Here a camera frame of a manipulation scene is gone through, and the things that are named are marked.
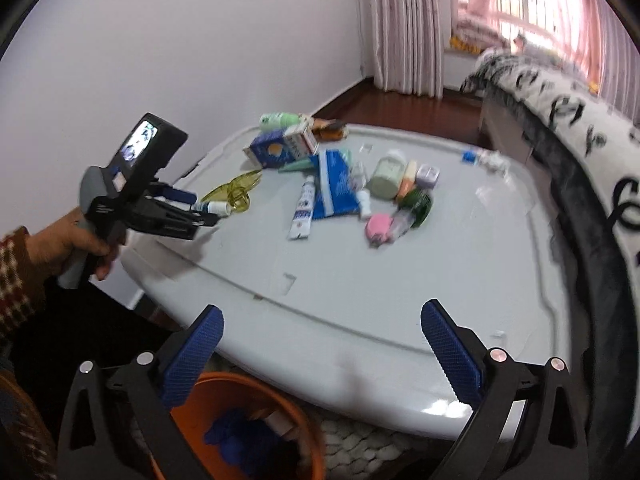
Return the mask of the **patterned sleeve left forearm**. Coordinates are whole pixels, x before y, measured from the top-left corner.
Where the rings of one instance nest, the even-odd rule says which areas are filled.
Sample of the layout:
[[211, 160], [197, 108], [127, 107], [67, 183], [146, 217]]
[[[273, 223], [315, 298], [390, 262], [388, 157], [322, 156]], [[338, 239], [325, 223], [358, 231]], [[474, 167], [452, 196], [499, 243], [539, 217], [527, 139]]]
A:
[[44, 274], [30, 261], [26, 242], [29, 232], [20, 226], [1, 240], [0, 330], [6, 340], [35, 312], [34, 302], [43, 296]]

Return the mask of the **person's left hand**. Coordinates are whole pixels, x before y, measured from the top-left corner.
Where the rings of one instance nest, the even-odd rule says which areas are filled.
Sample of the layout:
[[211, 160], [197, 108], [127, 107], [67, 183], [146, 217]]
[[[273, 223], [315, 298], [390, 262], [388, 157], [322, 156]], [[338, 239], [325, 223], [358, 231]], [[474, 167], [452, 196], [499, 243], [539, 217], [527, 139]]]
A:
[[75, 250], [88, 252], [98, 258], [93, 274], [99, 281], [104, 281], [111, 273], [122, 242], [109, 245], [96, 234], [81, 229], [79, 222], [83, 218], [80, 209], [75, 208], [35, 235], [26, 237], [29, 261], [46, 278], [61, 274]]

